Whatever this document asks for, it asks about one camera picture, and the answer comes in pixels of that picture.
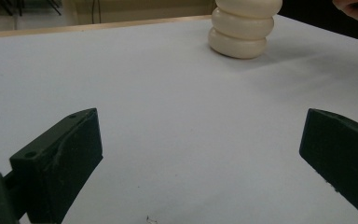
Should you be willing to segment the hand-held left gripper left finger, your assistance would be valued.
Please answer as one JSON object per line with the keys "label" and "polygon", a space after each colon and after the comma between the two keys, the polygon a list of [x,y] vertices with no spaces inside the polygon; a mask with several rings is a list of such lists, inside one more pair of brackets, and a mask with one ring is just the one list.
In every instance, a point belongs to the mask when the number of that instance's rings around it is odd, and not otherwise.
{"label": "hand-held left gripper left finger", "polygon": [[95,108],[65,117],[11,156],[13,174],[24,186],[30,221],[61,224],[102,159]]}

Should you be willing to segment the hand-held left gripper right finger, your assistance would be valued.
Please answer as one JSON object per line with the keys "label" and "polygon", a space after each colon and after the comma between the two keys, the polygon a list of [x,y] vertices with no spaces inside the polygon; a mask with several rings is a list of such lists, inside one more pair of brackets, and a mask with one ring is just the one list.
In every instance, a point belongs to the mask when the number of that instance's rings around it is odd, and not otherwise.
{"label": "hand-held left gripper right finger", "polygon": [[311,108],[299,154],[358,210],[358,122]]}

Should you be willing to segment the cream ribbed cup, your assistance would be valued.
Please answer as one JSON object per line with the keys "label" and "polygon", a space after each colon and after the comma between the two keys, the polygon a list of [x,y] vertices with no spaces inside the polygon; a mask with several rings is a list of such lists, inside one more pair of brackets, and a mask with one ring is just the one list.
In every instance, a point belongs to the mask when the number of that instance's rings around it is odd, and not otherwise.
{"label": "cream ribbed cup", "polygon": [[260,56],[267,46],[267,36],[274,27],[273,16],[280,11],[282,0],[215,0],[215,3],[209,46],[237,59]]}

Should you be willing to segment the white table sheet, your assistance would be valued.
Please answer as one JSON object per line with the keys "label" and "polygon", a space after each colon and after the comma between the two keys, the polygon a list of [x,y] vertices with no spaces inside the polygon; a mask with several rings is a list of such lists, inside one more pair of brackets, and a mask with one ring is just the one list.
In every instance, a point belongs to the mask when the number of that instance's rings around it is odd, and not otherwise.
{"label": "white table sheet", "polygon": [[0,37],[0,172],[96,108],[103,160],[64,224],[358,224],[299,155],[311,108],[358,121],[358,40],[277,17],[252,60],[210,22]]}

